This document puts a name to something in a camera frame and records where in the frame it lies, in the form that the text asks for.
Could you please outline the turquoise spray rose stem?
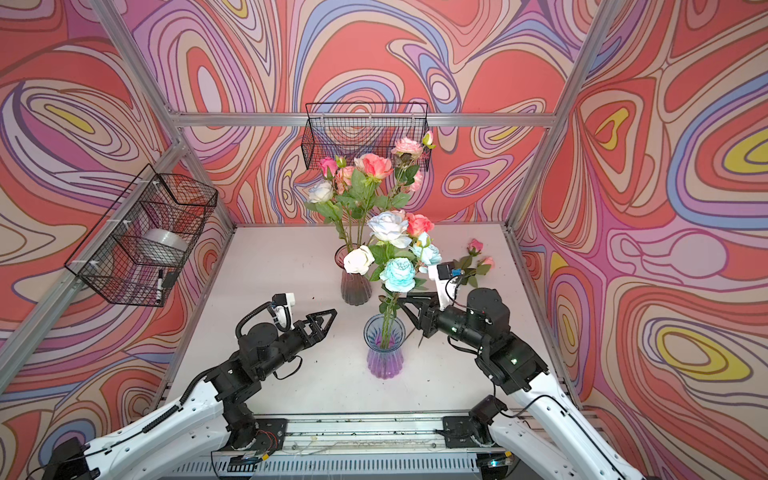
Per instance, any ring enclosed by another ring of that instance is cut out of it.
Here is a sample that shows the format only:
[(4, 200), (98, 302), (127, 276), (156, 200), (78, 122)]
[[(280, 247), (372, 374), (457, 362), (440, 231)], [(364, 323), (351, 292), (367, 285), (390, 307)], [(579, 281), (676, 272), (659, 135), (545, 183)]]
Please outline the turquoise spray rose stem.
[(429, 234), (422, 234), (418, 238), (411, 238), (412, 243), (406, 249), (397, 249), (390, 244), (374, 244), (373, 252), (379, 256), (375, 258), (376, 267), (384, 258), (391, 256), (388, 265), (388, 285), (396, 294), (394, 300), (394, 318), (398, 310), (397, 299), (414, 289), (421, 288), (426, 282), (419, 274), (426, 274), (427, 268), (442, 261), (439, 249), (434, 245)]

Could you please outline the cream pink rose stem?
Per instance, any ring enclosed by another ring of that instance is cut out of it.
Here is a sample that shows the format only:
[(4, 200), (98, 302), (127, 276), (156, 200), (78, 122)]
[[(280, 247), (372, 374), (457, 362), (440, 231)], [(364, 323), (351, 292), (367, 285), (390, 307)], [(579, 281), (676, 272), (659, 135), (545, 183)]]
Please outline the cream pink rose stem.
[(391, 256), (384, 258), (383, 262), (376, 267), (376, 270), (372, 274), (371, 279), (379, 281), (381, 283), (383, 294), (380, 296), (379, 313), (382, 315), (381, 330), (379, 335), (378, 346), (385, 350), (390, 347), (391, 342), (391, 326), (394, 318), (394, 298), (396, 294), (389, 287), (389, 270), (388, 265), (392, 260)]

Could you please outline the pink grey glass vase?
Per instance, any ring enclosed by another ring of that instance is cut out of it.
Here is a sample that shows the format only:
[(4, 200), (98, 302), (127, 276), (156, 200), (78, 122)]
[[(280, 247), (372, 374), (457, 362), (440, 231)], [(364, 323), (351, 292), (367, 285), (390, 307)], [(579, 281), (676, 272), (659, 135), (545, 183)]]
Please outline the pink grey glass vase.
[(349, 253), (346, 245), (342, 245), (335, 253), (334, 260), (341, 271), (340, 293), (343, 301), (351, 306), (361, 306), (372, 296), (372, 287), (368, 278), (362, 274), (348, 273), (344, 259)]

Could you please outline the magenta rose stem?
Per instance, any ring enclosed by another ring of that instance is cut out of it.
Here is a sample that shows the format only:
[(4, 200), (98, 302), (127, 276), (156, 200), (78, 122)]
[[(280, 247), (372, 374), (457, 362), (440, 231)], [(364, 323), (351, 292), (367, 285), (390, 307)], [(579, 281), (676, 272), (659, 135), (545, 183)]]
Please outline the magenta rose stem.
[(473, 238), (467, 245), (466, 254), (454, 261), (452, 273), (457, 286), (470, 285), (477, 288), (479, 279), (494, 269), (494, 259), (485, 256), (483, 248), (484, 244)]

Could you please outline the purple blue glass vase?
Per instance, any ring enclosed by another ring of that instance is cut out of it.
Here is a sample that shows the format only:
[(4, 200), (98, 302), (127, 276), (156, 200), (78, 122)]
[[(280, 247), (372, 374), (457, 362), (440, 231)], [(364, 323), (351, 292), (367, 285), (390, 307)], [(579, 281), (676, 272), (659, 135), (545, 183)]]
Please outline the purple blue glass vase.
[(399, 318), (386, 321), (383, 314), (372, 316), (364, 327), (363, 338), (368, 347), (367, 367), (376, 378), (396, 377), (403, 368), (401, 350), (406, 329)]

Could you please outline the red pink rose stem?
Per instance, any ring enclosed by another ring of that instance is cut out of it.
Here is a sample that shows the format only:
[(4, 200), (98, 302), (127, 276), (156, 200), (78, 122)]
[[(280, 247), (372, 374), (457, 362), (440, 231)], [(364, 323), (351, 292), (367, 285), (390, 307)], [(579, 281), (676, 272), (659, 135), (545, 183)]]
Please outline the red pink rose stem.
[(428, 234), (434, 228), (434, 223), (423, 214), (407, 213), (406, 220), (407, 232), (413, 238)]

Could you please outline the light blue rose stem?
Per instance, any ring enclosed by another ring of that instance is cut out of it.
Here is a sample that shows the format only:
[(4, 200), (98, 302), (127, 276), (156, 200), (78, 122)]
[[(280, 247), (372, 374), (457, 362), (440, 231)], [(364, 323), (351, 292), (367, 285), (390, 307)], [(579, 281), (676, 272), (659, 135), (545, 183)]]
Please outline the light blue rose stem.
[(403, 210), (392, 210), (372, 217), (367, 226), (378, 244), (390, 244), (397, 249), (406, 249), (412, 239), (408, 234), (408, 220)]

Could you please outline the coral pink rose stem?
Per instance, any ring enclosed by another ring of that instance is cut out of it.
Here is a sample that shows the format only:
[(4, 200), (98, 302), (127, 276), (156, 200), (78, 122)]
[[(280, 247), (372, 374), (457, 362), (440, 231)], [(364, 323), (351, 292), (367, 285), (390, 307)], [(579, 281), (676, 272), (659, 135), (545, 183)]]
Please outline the coral pink rose stem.
[(389, 158), (365, 154), (353, 160), (348, 190), (351, 203), (347, 206), (349, 246), (363, 242), (364, 223), (372, 217), (373, 210), (382, 213), (391, 207), (392, 200), (383, 191), (383, 185), (392, 173), (393, 164)]

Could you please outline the small pink bud rose stem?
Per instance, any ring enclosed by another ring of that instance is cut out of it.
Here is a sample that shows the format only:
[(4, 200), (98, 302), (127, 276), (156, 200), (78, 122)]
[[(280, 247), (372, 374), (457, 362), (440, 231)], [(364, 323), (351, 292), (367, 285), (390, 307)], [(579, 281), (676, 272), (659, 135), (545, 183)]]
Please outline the small pink bud rose stem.
[(405, 211), (405, 205), (423, 186), (424, 173), (420, 161), (425, 153), (431, 152), (433, 147), (430, 132), (427, 132), (421, 141), (402, 137), (395, 142), (391, 149), (392, 157), (385, 157), (391, 160), (393, 173), (383, 185), (383, 191), (389, 194), (392, 200), (391, 207), (384, 212)]

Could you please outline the pale blue rose stem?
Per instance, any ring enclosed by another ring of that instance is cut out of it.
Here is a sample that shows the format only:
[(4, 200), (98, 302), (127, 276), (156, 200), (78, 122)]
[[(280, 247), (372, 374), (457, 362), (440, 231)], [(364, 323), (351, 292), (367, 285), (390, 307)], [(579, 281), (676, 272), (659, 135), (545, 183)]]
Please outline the pale blue rose stem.
[(309, 189), (308, 199), (304, 205), (310, 212), (320, 215), (324, 223), (333, 224), (346, 249), (352, 250), (350, 212), (337, 200), (337, 192), (332, 181), (323, 179), (315, 183)]

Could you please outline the pink spray rose stem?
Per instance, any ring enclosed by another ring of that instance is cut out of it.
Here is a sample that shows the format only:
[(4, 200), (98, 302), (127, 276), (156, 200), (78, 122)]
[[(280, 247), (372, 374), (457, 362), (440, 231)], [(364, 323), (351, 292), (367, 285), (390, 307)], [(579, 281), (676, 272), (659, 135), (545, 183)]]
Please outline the pink spray rose stem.
[[(348, 164), (346, 159), (341, 156), (336, 156), (335, 162), (338, 167), (334, 176), (336, 192), (338, 194), (343, 194), (347, 190), (349, 190), (352, 186), (352, 176), (355, 171), (355, 166), (353, 164)], [(348, 247), (351, 247), (353, 243), (351, 217), (348, 216), (347, 220), (348, 220), (348, 227), (347, 227), (348, 233), (346, 236), (346, 243)]]

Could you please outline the bright pink rose stem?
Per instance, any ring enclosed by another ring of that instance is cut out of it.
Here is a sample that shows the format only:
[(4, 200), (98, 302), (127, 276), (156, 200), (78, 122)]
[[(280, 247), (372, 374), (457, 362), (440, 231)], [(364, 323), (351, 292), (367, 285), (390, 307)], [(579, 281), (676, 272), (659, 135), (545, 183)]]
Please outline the bright pink rose stem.
[(325, 179), (333, 179), (338, 170), (338, 164), (332, 157), (325, 157), (319, 161), (319, 167)]

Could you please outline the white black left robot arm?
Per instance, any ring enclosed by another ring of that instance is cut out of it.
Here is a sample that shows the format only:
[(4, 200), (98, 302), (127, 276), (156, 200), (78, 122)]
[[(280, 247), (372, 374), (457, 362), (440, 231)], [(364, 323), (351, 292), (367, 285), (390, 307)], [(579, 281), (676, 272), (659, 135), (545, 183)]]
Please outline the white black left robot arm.
[(235, 327), (237, 350), (199, 373), (168, 405), (111, 434), (55, 447), (43, 478), (159, 479), (203, 453), (250, 448), (261, 429), (247, 400), (280, 367), (323, 341), (337, 316), (328, 309), (299, 321), (248, 324), (273, 310), (265, 303), (242, 318)]

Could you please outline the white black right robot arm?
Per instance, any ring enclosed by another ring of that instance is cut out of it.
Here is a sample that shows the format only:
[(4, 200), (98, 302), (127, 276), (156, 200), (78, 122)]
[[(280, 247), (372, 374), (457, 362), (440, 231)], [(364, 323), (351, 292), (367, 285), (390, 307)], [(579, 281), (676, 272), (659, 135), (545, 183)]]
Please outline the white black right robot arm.
[(511, 330), (510, 310), (497, 290), (472, 290), (463, 307), (436, 293), (397, 301), (425, 337), (441, 332), (474, 353), (492, 384), (520, 405), (510, 413), (493, 395), (469, 413), (478, 443), (492, 443), (543, 479), (640, 479), (564, 393), (547, 363)]

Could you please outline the white tape roll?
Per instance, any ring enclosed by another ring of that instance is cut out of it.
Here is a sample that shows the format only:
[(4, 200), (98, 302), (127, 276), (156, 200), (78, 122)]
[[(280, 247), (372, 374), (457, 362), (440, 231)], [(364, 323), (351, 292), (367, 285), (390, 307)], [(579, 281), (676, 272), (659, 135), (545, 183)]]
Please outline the white tape roll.
[(143, 238), (179, 251), (186, 251), (188, 248), (187, 241), (166, 229), (152, 228), (143, 234)]

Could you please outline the aluminium frame post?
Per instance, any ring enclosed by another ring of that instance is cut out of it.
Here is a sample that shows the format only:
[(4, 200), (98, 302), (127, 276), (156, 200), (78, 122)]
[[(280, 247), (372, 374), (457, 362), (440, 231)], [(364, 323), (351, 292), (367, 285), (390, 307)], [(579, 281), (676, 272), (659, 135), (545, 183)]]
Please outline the aluminium frame post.
[(177, 111), (173, 109), (163, 95), (114, 3), (112, 1), (92, 1), (91, 6), (123, 59), (128, 74), (139, 85), (161, 128), (171, 140), (170, 153), (166, 155), (166, 159), (156, 163), (156, 170), (170, 172), (180, 161), (183, 161), (186, 169), (195, 180), (213, 186), (209, 174), (197, 154), (192, 150), (183, 130), (174, 122)]

